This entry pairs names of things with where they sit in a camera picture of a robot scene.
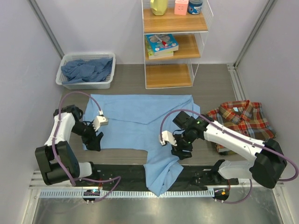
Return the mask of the light blue long sleeve shirt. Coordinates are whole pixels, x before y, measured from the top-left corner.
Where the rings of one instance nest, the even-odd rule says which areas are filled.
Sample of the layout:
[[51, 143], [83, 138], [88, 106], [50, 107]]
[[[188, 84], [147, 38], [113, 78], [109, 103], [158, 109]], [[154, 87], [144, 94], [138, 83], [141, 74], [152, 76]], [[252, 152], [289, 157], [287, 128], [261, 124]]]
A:
[[176, 181], [183, 167], [179, 158], [171, 154], [171, 145], [162, 146], [159, 131], [173, 132], [178, 127], [176, 117], [169, 112], [188, 109], [200, 112], [191, 95], [92, 95], [83, 120], [92, 121], [99, 108], [108, 118], [108, 125], [100, 128], [104, 136], [102, 149], [135, 149], [147, 152], [144, 165], [146, 187], [156, 196], [166, 192]]

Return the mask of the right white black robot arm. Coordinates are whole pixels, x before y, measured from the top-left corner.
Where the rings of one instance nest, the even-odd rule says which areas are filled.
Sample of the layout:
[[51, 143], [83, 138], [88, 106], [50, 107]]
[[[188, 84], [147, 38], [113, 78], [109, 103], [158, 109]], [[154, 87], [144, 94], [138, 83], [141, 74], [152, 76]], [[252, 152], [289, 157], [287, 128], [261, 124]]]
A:
[[241, 155], [243, 161], [220, 161], [211, 172], [211, 179], [222, 184], [227, 179], [248, 178], [272, 189], [283, 173], [287, 161], [282, 158], [282, 149], [273, 139], [256, 140], [220, 125], [213, 119], [200, 115], [198, 118], [181, 111], [173, 122], [182, 129], [181, 134], [162, 132], [161, 144], [169, 142], [171, 153], [183, 160], [192, 156], [192, 143], [196, 139], [207, 140]]

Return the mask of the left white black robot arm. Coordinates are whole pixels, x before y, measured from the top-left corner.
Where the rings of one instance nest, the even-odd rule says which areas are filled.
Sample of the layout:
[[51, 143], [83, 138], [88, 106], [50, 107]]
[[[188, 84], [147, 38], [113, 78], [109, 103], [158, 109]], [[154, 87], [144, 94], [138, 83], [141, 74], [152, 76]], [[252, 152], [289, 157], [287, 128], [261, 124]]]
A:
[[101, 150], [100, 141], [103, 132], [101, 126], [108, 124], [108, 119], [99, 111], [93, 121], [81, 121], [83, 111], [75, 105], [56, 109], [54, 126], [50, 137], [42, 147], [35, 150], [36, 160], [46, 185], [61, 183], [73, 178], [83, 178], [89, 186], [95, 186], [100, 179], [92, 162], [78, 162], [69, 144], [71, 133], [80, 136], [88, 150]]

